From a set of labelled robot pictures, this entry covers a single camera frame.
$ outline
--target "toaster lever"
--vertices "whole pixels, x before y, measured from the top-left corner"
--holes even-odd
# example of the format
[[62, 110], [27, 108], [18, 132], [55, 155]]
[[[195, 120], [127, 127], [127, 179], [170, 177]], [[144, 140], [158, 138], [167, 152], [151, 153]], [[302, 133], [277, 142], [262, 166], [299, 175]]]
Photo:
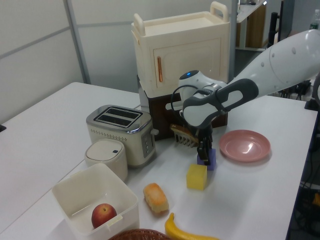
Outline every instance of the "toaster lever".
[[158, 130], [158, 129], [152, 129], [152, 130], [150, 131], [150, 134], [151, 134], [151, 135], [158, 135], [158, 134], [159, 134], [159, 130]]

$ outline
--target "silver toaster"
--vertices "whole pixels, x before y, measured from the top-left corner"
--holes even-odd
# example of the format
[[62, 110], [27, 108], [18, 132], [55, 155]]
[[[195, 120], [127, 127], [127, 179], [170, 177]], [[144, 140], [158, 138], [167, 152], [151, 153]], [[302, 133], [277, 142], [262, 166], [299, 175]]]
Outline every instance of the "silver toaster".
[[156, 152], [151, 115], [145, 111], [127, 107], [105, 105], [86, 118], [91, 142], [113, 139], [123, 143], [127, 164], [141, 167]]

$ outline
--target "toast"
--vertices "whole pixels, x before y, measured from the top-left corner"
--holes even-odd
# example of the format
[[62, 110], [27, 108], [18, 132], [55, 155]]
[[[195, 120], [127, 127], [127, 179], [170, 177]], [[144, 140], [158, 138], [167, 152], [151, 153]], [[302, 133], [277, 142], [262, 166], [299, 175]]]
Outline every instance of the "toast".
[[150, 183], [143, 189], [145, 201], [155, 213], [160, 213], [169, 209], [167, 197], [156, 183]]

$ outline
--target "wicker basket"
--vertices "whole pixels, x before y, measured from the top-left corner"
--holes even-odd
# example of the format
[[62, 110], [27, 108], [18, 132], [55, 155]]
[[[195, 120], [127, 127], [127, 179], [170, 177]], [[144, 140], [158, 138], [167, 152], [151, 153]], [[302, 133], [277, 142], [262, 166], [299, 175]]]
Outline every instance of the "wicker basket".
[[152, 229], [131, 229], [113, 236], [109, 240], [172, 240], [167, 235]]

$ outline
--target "toaster slot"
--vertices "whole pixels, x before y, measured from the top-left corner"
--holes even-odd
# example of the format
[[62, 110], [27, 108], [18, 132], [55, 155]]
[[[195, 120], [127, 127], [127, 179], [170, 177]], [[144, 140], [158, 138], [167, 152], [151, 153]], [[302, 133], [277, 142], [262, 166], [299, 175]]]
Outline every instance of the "toaster slot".
[[137, 117], [140, 116], [139, 113], [135, 113], [135, 112], [131, 112], [131, 111], [123, 111], [123, 110], [116, 109], [116, 108], [109, 108], [106, 111], [106, 113], [129, 118], [129, 119], [136, 119]]
[[107, 124], [117, 124], [117, 125], [120, 125], [120, 126], [123, 126], [123, 127], [126, 127], [129, 124], [131, 124], [131, 121], [129, 121], [129, 120], [113, 117], [113, 116], [110, 116], [110, 115], [101, 115], [98, 118], [98, 121], [99, 122], [104, 122], [104, 123], [107, 123]]

